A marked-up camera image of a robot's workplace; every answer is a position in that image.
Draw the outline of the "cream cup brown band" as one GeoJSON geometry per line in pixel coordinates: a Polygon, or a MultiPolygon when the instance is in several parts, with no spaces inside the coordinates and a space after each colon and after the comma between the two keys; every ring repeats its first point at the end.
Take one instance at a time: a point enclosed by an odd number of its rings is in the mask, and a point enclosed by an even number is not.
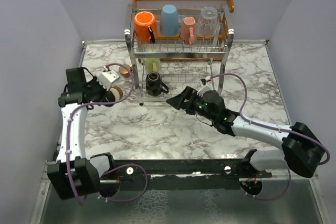
{"type": "Polygon", "coordinates": [[[106,102],[117,102],[123,98],[123,91],[120,87],[114,86],[106,94],[106,102]]]}

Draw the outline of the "black faceted mug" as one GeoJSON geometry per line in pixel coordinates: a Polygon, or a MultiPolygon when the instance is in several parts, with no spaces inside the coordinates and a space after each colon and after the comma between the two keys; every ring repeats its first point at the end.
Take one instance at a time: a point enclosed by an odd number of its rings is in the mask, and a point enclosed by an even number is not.
{"type": "Polygon", "coordinates": [[[162,82],[158,72],[150,72],[146,76],[146,91],[148,95],[158,97],[161,93],[168,94],[169,87],[162,82]]]}

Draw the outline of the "small copper orange cup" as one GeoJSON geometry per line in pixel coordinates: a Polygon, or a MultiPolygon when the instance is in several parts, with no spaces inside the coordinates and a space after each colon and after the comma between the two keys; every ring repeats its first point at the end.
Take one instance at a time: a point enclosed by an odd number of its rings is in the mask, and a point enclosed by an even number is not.
{"type": "Polygon", "coordinates": [[[130,77],[131,72],[133,71],[133,67],[128,64],[123,64],[119,67],[119,73],[125,78],[130,77]]]}

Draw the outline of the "light green mug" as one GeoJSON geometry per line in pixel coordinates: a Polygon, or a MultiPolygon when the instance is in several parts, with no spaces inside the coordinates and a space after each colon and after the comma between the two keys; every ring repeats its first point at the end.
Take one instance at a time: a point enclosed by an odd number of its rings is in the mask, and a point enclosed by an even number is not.
{"type": "Polygon", "coordinates": [[[151,72],[160,72],[161,59],[160,58],[145,58],[144,66],[145,66],[147,74],[151,72]]]}

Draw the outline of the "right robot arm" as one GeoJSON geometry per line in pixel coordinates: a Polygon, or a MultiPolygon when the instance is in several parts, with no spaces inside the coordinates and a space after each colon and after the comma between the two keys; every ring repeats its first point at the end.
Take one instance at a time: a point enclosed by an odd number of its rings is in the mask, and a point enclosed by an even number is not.
{"type": "Polygon", "coordinates": [[[186,87],[166,102],[187,114],[205,117],[222,134],[252,138],[274,146],[272,151],[255,151],[241,164],[246,177],[254,177],[266,169],[289,169],[301,177],[310,178],[325,153],[320,141],[305,124],[275,125],[244,119],[238,112],[228,109],[215,90],[198,92],[186,87]]]}

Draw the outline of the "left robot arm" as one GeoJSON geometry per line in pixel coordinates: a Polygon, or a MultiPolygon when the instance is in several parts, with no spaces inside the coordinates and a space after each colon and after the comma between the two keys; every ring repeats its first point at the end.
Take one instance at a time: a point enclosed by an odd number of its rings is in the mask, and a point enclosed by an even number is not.
{"type": "Polygon", "coordinates": [[[55,164],[47,168],[47,176],[62,200],[98,192],[100,177],[110,179],[116,172],[109,153],[87,159],[85,123],[93,103],[112,106],[122,95],[104,88],[96,76],[88,81],[85,71],[84,67],[67,69],[67,84],[58,98],[62,113],[61,146],[55,164]]]}

